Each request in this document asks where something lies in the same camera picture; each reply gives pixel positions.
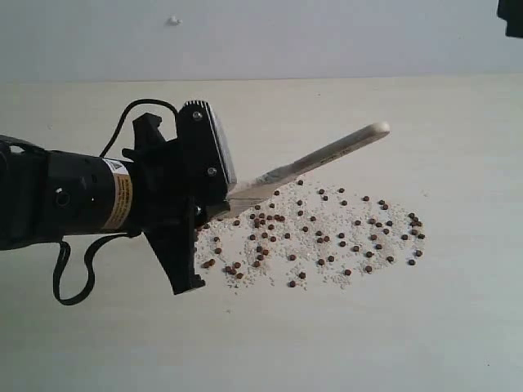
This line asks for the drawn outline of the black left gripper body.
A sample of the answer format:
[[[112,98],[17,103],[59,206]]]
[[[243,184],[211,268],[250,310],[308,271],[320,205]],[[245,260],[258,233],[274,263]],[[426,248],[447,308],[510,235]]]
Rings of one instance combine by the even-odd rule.
[[[162,119],[145,113],[132,121],[134,147],[123,149],[126,175],[117,175],[123,189],[115,193],[115,211],[100,228],[103,234],[149,233],[196,222],[185,155],[180,141],[166,140]]]

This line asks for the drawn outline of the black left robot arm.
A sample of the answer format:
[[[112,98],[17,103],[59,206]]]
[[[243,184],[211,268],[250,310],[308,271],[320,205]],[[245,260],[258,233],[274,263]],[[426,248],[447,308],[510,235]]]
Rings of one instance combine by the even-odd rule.
[[[190,105],[177,118],[172,140],[161,118],[133,123],[134,145],[121,159],[46,150],[1,139],[1,248],[56,243],[59,284],[70,247],[66,238],[94,234],[86,250],[87,282],[64,305],[83,301],[95,284],[96,252],[116,238],[145,236],[174,294],[204,285],[194,271],[195,231],[230,209],[236,182],[225,135],[213,114]]]

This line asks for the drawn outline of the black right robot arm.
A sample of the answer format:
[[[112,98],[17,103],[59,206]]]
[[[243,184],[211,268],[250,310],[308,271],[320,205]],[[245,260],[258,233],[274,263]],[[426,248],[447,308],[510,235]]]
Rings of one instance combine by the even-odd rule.
[[[523,0],[499,0],[497,17],[506,22],[507,37],[523,38]]]

